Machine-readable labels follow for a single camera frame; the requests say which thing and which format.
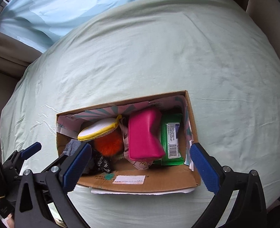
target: green package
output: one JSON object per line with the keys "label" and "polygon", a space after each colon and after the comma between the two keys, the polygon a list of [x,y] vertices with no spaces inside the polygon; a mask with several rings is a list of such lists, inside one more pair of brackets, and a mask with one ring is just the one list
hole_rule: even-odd
{"label": "green package", "polygon": [[160,142],[166,153],[161,159],[155,160],[159,165],[180,165],[184,159],[179,152],[178,130],[182,114],[162,115],[160,122]]}

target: yellow sponge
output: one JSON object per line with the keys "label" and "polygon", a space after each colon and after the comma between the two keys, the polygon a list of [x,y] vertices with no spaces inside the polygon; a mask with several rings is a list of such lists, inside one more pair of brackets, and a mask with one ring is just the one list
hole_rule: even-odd
{"label": "yellow sponge", "polygon": [[118,115],[117,118],[104,118],[95,122],[79,133],[78,140],[90,141],[111,133],[119,126],[119,120],[121,118],[122,115]]}

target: green marker stain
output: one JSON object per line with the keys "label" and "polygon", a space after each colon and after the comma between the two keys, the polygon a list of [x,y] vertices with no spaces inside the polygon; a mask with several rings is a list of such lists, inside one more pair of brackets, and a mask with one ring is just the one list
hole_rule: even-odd
{"label": "green marker stain", "polygon": [[114,173],[109,173],[107,175],[105,175],[105,180],[111,180],[114,177]]}

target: barcode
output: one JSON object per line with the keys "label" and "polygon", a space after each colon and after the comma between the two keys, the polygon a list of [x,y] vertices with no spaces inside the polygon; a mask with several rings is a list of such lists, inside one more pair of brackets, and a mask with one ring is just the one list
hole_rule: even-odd
{"label": "barcode", "polygon": [[168,156],[173,157],[178,155],[177,144],[168,144]]}

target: bed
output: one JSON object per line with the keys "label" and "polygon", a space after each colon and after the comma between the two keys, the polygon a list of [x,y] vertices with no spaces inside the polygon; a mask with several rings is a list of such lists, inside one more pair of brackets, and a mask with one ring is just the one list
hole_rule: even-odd
{"label": "bed", "polygon": [[[21,172],[49,165],[59,112],[178,90],[190,94],[206,151],[235,171],[256,169],[269,206],[280,196],[280,60],[232,0],[137,0],[72,30],[27,68],[4,107],[3,161],[39,141]],[[202,183],[188,194],[77,186],[68,196],[91,227],[190,227],[213,194]]]}

